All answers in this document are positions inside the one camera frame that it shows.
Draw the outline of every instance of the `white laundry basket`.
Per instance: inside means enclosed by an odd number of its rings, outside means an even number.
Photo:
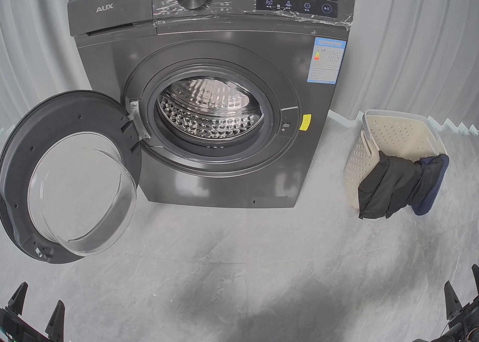
[[[362,117],[359,139],[344,167],[346,192],[356,209],[359,209],[359,184],[379,162],[379,150],[411,161],[447,154],[427,118],[404,112],[367,110]]]

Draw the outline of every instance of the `washing machine door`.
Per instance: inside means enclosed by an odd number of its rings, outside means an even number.
[[[141,171],[128,112],[93,91],[45,100],[0,157],[0,219],[27,255],[66,263],[99,253],[128,226]]]

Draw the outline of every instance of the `front-load washing machine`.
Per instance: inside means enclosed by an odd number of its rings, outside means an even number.
[[[97,253],[127,226],[138,184],[162,203],[293,207],[336,87],[354,2],[70,0],[70,33],[93,91],[42,102],[9,137],[0,217],[12,241],[52,263]],[[119,173],[114,202],[91,204],[107,215],[67,236],[48,213],[65,196],[56,186],[75,190],[81,169],[66,173],[62,157],[75,167],[91,165],[89,157],[96,169],[112,163]],[[45,198],[46,182],[55,199]]]

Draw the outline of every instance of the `qr code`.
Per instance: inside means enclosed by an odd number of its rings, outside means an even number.
[[[328,53],[328,62],[339,63],[339,60],[341,60],[342,53],[342,51],[330,50]]]

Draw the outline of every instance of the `gray marble floor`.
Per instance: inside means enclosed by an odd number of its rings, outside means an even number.
[[[476,296],[479,136],[445,127],[451,157],[431,212],[360,220],[343,168],[359,133],[328,118],[295,208],[149,203],[110,250],[34,261],[0,232],[0,304],[29,284],[24,318],[43,331],[58,299],[66,340],[412,341],[446,324],[443,285]]]

